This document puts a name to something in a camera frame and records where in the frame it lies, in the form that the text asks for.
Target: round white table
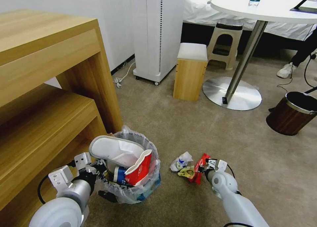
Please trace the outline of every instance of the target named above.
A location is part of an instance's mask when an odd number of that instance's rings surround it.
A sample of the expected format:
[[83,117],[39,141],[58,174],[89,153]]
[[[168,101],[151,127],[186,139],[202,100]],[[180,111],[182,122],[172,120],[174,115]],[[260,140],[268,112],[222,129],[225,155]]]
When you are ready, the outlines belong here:
[[[257,20],[233,77],[215,77],[203,84],[203,92],[212,102],[232,110],[251,110],[261,104],[261,94],[252,85],[241,81],[242,75],[269,21],[317,23],[316,14],[290,11],[300,1],[261,0],[255,7],[249,6],[249,0],[211,0],[211,7],[219,12]],[[307,1],[303,6],[317,8],[317,2]]]

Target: round metal base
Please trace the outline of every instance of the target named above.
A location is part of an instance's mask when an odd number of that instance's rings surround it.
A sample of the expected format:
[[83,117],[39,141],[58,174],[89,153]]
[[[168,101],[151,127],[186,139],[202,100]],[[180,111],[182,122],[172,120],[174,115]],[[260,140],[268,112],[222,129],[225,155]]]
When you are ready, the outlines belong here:
[[223,104],[222,98],[226,95],[231,79],[231,77],[208,79],[203,84],[202,90],[209,100],[231,110],[252,110],[261,104],[262,97],[259,91],[244,81],[239,82],[231,99],[228,98],[228,104]]

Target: white bed sheet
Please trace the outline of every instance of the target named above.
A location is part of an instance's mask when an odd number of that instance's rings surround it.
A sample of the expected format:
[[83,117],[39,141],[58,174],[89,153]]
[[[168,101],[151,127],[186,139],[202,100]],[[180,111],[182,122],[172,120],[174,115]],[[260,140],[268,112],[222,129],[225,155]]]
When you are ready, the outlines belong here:
[[[213,25],[215,26],[217,21],[226,19],[236,20],[239,23],[243,23],[245,30],[252,30],[256,21],[253,19],[246,19],[237,16],[232,16],[226,13],[218,12],[211,8],[207,2],[210,0],[186,0],[184,10],[184,21],[194,24]],[[286,24],[269,22],[265,32],[282,36],[285,38],[305,40],[316,25],[311,24]]]

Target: white sneaker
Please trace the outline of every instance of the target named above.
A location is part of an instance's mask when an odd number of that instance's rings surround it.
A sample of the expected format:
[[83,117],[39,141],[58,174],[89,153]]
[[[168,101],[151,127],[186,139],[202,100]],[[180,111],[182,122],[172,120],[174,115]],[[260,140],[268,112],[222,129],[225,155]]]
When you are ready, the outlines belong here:
[[288,78],[288,76],[292,73],[292,68],[294,72],[297,67],[294,66],[292,62],[289,64],[286,64],[281,70],[277,72],[276,76],[280,78]]

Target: bed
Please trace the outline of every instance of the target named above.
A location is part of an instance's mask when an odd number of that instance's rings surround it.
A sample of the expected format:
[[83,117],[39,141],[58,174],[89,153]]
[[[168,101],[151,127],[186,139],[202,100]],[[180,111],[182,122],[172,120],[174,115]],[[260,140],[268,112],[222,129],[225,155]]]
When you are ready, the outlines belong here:
[[[241,46],[239,47],[240,49],[245,47],[246,41],[243,40],[250,36],[256,21],[253,19],[246,19],[218,12],[211,8],[208,1],[210,0],[186,0],[182,42],[208,44],[213,27],[216,25],[217,21],[221,20],[224,22],[226,20],[235,20],[243,24],[244,33],[241,38]],[[310,24],[269,22],[264,31],[265,33],[263,36],[264,39],[262,39],[262,44],[273,41],[274,44],[278,42],[280,48],[296,50],[298,46],[300,46],[301,41],[305,40],[305,38],[308,37],[315,28],[316,25]]]

